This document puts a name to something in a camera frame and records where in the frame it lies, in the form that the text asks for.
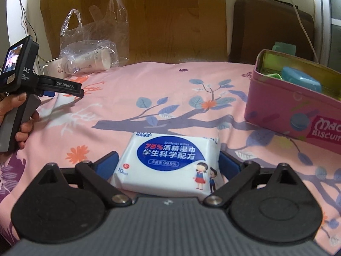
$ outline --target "stack of paper cups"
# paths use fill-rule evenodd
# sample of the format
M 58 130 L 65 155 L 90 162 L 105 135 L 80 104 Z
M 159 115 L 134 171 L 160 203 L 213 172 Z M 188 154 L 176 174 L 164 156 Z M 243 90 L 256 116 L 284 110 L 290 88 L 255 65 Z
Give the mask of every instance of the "stack of paper cups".
M 83 73 L 107 71 L 111 66 L 110 49 L 100 48 L 82 54 L 75 58 L 70 64 L 73 71 L 80 71 Z

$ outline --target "small display screen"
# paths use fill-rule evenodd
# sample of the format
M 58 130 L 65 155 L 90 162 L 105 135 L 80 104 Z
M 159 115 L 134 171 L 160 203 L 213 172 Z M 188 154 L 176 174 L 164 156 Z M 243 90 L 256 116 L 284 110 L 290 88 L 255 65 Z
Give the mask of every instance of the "small display screen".
M 10 50 L 10 52 L 8 53 L 8 56 L 6 58 L 5 67 L 2 70 L 1 74 L 4 74 L 4 73 L 9 72 L 9 71 L 13 71 L 15 69 L 17 61 L 18 61 L 18 57 L 20 54 L 20 50 L 22 47 L 23 47 L 23 45 L 20 44 L 17 47 Z

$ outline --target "human hand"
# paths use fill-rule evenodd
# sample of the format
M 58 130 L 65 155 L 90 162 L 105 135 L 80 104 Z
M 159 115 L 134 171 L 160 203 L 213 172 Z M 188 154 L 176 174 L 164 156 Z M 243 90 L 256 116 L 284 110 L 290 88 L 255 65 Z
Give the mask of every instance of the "human hand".
M 22 93 L 20 95 L 7 96 L 2 101 L 0 101 L 0 125 L 3 122 L 5 114 L 12 109 L 21 106 L 25 102 L 26 97 L 26 93 Z M 18 142 L 20 148 L 25 147 L 25 141 L 28 139 L 28 135 L 33 129 L 33 121 L 38 119 L 39 114 L 37 111 L 35 111 L 32 115 L 32 119 L 20 126 L 20 131 L 17 132 L 15 135 L 15 139 Z

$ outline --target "pink tin box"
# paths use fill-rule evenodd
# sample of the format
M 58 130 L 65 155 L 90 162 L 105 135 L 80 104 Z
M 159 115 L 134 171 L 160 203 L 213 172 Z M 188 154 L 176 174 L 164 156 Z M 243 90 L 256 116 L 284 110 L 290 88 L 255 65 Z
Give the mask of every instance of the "pink tin box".
M 277 78 L 288 66 L 310 75 L 322 93 Z M 263 50 L 252 72 L 245 119 L 341 154 L 341 73 L 291 55 Z

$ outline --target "green plastic item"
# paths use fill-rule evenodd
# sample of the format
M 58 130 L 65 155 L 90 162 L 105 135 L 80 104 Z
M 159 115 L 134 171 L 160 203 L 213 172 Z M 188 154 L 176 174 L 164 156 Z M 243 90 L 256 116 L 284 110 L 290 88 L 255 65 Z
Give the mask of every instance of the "green plastic item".
M 275 45 L 272 47 L 273 51 L 286 53 L 292 56 L 296 55 L 296 46 L 284 42 L 275 42 Z
M 274 74 L 269 74 L 269 75 L 266 75 L 267 77 L 271 77 L 271 78 L 276 78 L 276 79 L 280 79 L 283 81 L 281 75 L 277 74 L 277 73 L 274 73 Z

